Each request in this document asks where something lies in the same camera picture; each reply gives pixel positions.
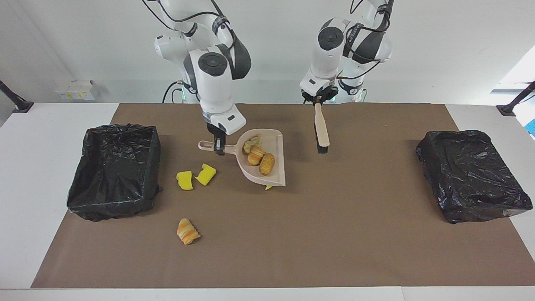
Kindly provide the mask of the beige brush with black bristles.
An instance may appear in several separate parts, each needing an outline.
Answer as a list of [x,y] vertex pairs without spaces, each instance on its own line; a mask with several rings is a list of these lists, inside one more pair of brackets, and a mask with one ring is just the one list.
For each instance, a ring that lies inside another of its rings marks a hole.
[[330,141],[326,122],[322,113],[321,103],[315,103],[314,110],[314,130],[316,135],[317,150],[319,154],[327,154]]

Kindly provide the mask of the notched yellow sponge piece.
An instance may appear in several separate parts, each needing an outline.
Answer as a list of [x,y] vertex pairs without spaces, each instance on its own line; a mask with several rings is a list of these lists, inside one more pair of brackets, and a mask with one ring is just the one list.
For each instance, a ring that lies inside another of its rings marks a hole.
[[203,186],[207,186],[213,177],[216,175],[217,170],[206,164],[202,164],[202,170],[194,178]]

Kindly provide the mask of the pale yellow bread piece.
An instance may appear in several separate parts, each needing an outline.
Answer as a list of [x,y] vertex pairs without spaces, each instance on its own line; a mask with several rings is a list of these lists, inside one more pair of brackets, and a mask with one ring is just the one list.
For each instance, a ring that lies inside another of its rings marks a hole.
[[251,139],[245,141],[245,143],[243,144],[243,152],[246,153],[246,154],[249,154],[251,152],[251,149],[253,146],[258,146],[260,147],[261,146],[261,135],[256,135],[254,137],[252,137]]

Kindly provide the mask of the ridged golden bread piece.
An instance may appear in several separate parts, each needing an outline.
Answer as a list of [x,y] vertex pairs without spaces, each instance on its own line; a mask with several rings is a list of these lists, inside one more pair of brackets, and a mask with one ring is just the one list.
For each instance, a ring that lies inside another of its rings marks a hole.
[[259,166],[262,158],[265,156],[265,151],[257,144],[252,145],[247,156],[247,162],[250,166]]

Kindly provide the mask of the brown bread roll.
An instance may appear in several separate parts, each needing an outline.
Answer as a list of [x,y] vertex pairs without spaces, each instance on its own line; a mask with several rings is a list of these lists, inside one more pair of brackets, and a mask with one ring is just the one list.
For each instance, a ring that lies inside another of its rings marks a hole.
[[263,176],[268,176],[275,166],[275,156],[271,153],[265,153],[260,161],[259,171]]

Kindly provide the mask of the beige plastic dustpan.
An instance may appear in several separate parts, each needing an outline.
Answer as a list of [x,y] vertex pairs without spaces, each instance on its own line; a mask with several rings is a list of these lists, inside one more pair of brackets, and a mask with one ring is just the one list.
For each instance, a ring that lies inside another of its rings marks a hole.
[[[243,145],[247,140],[260,136],[260,146],[275,157],[275,164],[269,175],[261,174],[258,166],[248,164],[248,156],[243,152]],[[254,128],[243,132],[234,145],[225,145],[226,154],[236,156],[237,164],[243,175],[253,183],[264,186],[286,186],[284,156],[283,156],[283,134],[271,128]]]

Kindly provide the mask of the striped orange croissant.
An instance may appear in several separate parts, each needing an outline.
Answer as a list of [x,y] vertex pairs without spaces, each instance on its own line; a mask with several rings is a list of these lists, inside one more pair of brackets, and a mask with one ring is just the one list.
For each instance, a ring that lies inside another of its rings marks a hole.
[[197,229],[187,218],[182,218],[179,221],[178,227],[176,229],[176,235],[179,237],[182,244],[184,245],[189,245],[193,243],[196,239],[201,238],[201,235],[199,234]]

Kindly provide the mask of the bin lined with black bag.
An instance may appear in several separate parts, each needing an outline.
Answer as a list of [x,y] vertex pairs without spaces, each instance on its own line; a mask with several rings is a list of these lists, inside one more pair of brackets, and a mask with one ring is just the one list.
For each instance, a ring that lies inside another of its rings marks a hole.
[[155,207],[161,142],[157,128],[110,124],[86,130],[66,206],[99,222],[133,217]]
[[533,209],[490,137],[482,131],[430,131],[416,154],[450,224],[513,217]]

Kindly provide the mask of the brown table mat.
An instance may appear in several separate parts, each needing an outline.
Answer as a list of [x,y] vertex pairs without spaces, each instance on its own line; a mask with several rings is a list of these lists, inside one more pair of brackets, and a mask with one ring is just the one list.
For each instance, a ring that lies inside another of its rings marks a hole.
[[[286,186],[266,191],[210,140],[198,105],[122,104],[112,122],[157,128],[155,208],[91,222],[67,213],[32,288],[533,286],[535,262],[510,219],[449,224],[416,146],[455,131],[444,105],[325,105],[316,151],[309,105],[239,105],[245,130],[283,134]],[[207,186],[194,177],[217,170]],[[193,190],[176,174],[191,170]],[[201,238],[176,235],[187,218]]]

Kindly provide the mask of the white wall socket box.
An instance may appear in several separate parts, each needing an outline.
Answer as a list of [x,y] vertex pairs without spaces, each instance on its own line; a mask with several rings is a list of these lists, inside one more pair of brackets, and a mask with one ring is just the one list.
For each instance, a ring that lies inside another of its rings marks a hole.
[[93,102],[100,92],[92,80],[74,80],[60,82],[56,86],[55,94],[61,100]]

